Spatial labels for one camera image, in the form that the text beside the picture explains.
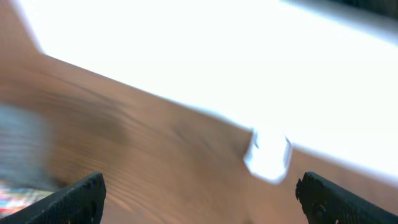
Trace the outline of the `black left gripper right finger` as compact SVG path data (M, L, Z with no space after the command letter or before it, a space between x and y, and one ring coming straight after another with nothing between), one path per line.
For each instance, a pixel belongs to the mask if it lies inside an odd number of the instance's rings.
M397 224L397 215L314 172L298 180L295 196L309 224Z

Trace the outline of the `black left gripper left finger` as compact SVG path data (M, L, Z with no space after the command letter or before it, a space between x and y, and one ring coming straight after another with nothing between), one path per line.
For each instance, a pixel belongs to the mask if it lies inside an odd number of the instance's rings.
M94 172L22 210L1 219L1 224L100 224L106 186Z

